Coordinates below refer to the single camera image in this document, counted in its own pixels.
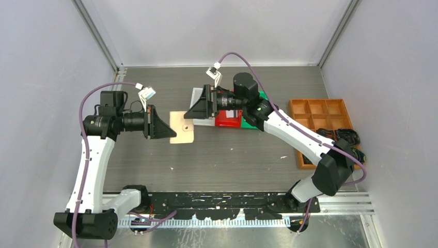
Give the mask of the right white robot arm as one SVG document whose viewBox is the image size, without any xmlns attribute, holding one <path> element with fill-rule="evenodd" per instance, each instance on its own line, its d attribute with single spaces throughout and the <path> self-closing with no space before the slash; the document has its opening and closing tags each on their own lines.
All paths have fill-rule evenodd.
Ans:
<svg viewBox="0 0 438 248">
<path fill-rule="evenodd" d="M 241 110 L 248 124 L 280 138 L 315 165 L 311 176 L 289 190 L 287 207 L 293 212 L 300 212 L 316 196 L 334 196 L 354 172 L 354 156 L 346 140 L 335 141 L 319 135 L 287 116 L 260 96 L 258 83 L 249 73 L 241 72 L 233 77 L 233 90 L 204 85 L 198 101 L 184 118 L 208 119 L 217 117 L 221 110 Z"/>
</svg>

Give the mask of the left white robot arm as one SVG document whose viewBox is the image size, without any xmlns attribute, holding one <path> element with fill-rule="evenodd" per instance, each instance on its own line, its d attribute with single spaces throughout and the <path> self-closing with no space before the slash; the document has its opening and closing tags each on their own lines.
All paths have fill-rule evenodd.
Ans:
<svg viewBox="0 0 438 248">
<path fill-rule="evenodd" d="M 131 210 L 145 213 L 151 200 L 144 185 L 127 185 L 108 203 L 103 186 L 108 162 L 121 132 L 140 131 L 151 140 L 176 137 L 154 105 L 127 112 L 125 91 L 102 91 L 96 114 L 82 124 L 82 154 L 75 186 L 66 209 L 54 215 L 54 225 L 71 238 L 110 240 L 118 221 Z"/>
</svg>

